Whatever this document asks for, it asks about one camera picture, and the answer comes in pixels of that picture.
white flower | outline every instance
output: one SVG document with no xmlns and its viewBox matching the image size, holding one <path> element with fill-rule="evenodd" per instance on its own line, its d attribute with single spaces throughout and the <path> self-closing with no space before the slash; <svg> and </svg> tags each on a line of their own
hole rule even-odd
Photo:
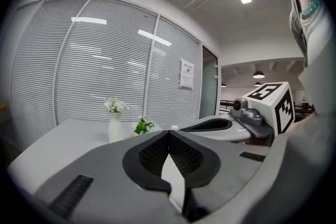
<svg viewBox="0 0 336 224">
<path fill-rule="evenodd" d="M 109 98 L 104 101 L 104 109 L 108 112 L 123 112 L 128 110 L 129 107 L 123 101 L 118 100 L 117 98 Z"/>
</svg>

white blinds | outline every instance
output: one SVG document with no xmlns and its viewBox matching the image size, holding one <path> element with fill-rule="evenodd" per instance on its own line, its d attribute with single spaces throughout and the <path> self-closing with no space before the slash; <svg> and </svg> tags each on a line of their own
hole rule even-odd
<svg viewBox="0 0 336 224">
<path fill-rule="evenodd" d="M 68 118 L 107 121 L 103 98 L 130 106 L 123 121 L 142 115 L 145 76 L 156 15 L 113 0 L 92 0 L 75 22 L 56 82 L 58 123 Z"/>
<path fill-rule="evenodd" d="M 146 117 L 163 129 L 197 120 L 201 87 L 201 46 L 177 26 L 160 17 L 150 68 Z M 194 63 L 193 89 L 180 88 L 181 58 Z"/>
<path fill-rule="evenodd" d="M 63 39 L 87 0 L 44 1 L 19 43 L 11 82 L 10 106 L 20 148 L 46 134 L 54 124 L 53 78 Z"/>
</svg>

white vase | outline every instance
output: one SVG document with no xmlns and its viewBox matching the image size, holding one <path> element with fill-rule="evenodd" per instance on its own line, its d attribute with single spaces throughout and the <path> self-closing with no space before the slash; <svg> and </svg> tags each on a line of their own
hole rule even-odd
<svg viewBox="0 0 336 224">
<path fill-rule="evenodd" d="M 121 125 L 121 112 L 111 113 L 110 112 L 110 123 L 109 123 L 109 141 L 110 143 L 120 141 L 124 139 L 124 130 Z"/>
</svg>

pendant light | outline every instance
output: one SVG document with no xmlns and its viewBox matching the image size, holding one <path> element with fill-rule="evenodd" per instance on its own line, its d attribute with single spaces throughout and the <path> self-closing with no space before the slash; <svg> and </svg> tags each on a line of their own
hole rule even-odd
<svg viewBox="0 0 336 224">
<path fill-rule="evenodd" d="M 265 77 L 264 73 L 262 73 L 261 71 L 256 71 L 254 74 L 253 74 L 253 77 L 255 79 L 262 79 Z"/>
</svg>

white cube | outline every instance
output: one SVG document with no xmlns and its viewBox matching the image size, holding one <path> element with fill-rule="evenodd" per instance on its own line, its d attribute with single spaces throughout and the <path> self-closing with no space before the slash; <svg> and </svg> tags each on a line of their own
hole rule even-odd
<svg viewBox="0 0 336 224">
<path fill-rule="evenodd" d="M 247 99 L 248 108 L 258 110 L 273 127 L 275 136 L 284 133 L 295 120 L 288 82 L 265 83 L 242 98 Z"/>
</svg>

